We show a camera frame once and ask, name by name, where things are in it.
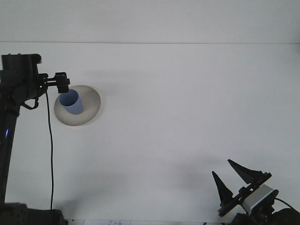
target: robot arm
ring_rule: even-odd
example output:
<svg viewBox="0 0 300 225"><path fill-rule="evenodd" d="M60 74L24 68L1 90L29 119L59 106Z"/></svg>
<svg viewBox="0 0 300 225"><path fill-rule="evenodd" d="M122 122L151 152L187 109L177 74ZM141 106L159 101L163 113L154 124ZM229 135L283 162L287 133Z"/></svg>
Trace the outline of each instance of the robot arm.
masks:
<svg viewBox="0 0 300 225"><path fill-rule="evenodd" d="M279 191L263 184L272 176L271 173L249 170L230 159L228 162L248 186L242 187L233 197L218 175L212 172L221 200L220 217L240 205L246 214L238 213L231 225L300 225L300 213L295 209L273 213L272 205Z"/></svg>
<svg viewBox="0 0 300 225"><path fill-rule="evenodd" d="M0 221L1 224L2 221L13 224L12 221L16 220L13 216L14 211L21 210L26 212L24 217L30 221L26 224L54 224L53 218L62 216L58 210L31 210L27 209L25 204L5 204L5 193L20 107L24 106L30 110L37 108L38 98L46 93L48 86L57 86L59 93L68 92L70 80L67 79L66 73L56 73L51 79L48 79L47 74L39 74L37 64L41 63L41 56L38 54L9 54L2 55L1 59L3 70L0 70ZM35 99L33 107L25 103L29 99Z"/></svg>

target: blue led light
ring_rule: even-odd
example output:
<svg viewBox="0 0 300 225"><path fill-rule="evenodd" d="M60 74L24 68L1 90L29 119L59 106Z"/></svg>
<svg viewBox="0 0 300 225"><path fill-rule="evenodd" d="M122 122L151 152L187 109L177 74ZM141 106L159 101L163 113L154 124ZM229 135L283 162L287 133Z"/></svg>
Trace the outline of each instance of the blue led light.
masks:
<svg viewBox="0 0 300 225"><path fill-rule="evenodd" d="M6 133L5 133L5 138L8 137L8 132L9 132L9 129L6 130Z"/></svg>

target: white wall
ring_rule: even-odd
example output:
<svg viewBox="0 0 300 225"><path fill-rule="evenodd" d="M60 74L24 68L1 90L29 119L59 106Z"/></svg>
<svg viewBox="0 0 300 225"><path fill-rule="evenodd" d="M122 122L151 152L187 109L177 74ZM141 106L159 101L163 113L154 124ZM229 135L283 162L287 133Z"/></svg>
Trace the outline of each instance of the white wall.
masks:
<svg viewBox="0 0 300 225"><path fill-rule="evenodd" d="M66 71L102 97L92 123L69 127L49 90L55 208L77 219L230 221L218 218L211 171L236 194L245 184L231 158L271 172L267 184L299 209L300 45L270 45L299 42L299 4L0 2L0 54L39 53L40 73ZM47 209L50 178L41 98L21 110L7 200Z"/></svg>
<svg viewBox="0 0 300 225"><path fill-rule="evenodd" d="M299 43L299 0L0 1L0 41Z"/></svg>

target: blue cup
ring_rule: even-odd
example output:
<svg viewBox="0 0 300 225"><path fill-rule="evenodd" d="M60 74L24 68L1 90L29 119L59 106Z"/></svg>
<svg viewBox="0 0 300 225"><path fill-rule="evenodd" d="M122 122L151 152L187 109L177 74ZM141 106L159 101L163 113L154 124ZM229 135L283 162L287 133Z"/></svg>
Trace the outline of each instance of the blue cup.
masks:
<svg viewBox="0 0 300 225"><path fill-rule="evenodd" d="M83 112L83 103L78 92L74 89L60 94L60 104L71 114L78 115Z"/></svg>

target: black cable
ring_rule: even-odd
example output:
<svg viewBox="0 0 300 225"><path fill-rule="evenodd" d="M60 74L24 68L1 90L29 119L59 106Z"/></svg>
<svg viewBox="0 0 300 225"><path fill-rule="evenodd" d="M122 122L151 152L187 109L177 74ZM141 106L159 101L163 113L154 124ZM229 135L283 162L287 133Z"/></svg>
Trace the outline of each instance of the black cable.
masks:
<svg viewBox="0 0 300 225"><path fill-rule="evenodd" d="M53 175L53 139L52 139L52 130L51 130L51 123L50 123L49 97L48 97L47 91L46 91L46 98L47 98L47 110L48 110L48 125L49 125L50 141L51 141L51 179L52 179L52 190L51 190L50 210L52 210L52 204L53 204L53 192L54 192L54 175Z"/></svg>
<svg viewBox="0 0 300 225"><path fill-rule="evenodd" d="M202 225L206 225L207 223L203 223ZM221 223L221 225L225 225L224 223Z"/></svg>
<svg viewBox="0 0 300 225"><path fill-rule="evenodd" d="M286 203L285 201L281 200L280 198L275 198L275 200L282 202L283 204L287 205L288 207L290 207L292 210L295 210L290 204Z"/></svg>

